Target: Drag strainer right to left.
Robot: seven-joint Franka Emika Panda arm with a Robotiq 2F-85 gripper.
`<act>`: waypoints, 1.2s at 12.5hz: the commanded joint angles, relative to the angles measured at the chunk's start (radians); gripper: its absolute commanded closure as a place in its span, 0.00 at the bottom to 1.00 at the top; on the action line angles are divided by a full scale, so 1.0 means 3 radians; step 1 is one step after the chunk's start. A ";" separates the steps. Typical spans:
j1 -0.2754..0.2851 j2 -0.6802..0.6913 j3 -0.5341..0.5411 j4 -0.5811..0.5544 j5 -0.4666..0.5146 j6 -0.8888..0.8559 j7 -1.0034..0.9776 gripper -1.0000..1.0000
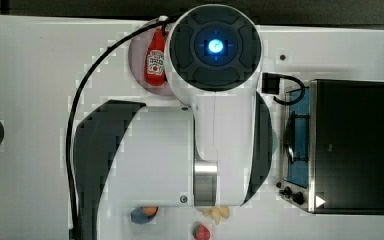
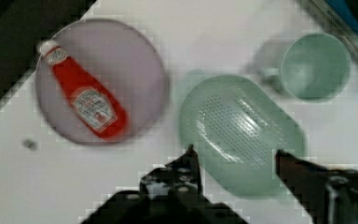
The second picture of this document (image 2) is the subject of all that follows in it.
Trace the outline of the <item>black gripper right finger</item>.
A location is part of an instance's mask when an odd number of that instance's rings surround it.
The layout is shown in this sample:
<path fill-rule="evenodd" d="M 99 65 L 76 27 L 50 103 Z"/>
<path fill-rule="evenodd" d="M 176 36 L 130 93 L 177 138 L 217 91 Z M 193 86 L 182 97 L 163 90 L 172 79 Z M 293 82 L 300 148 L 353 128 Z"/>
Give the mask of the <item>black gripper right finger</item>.
<path fill-rule="evenodd" d="M 328 169 L 280 149 L 275 171 L 313 224 L 358 224 L 358 170 Z"/>

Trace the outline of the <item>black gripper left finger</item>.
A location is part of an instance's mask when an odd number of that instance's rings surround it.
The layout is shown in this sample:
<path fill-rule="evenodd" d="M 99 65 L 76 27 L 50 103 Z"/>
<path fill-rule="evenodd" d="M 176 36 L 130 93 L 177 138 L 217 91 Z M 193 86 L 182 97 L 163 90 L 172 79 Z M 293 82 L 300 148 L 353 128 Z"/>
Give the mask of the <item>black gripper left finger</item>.
<path fill-rule="evenodd" d="M 182 156 L 144 175 L 139 188 L 139 196 L 148 203 L 168 202 L 185 209 L 202 203 L 200 164 L 194 146 L 190 144 Z"/>

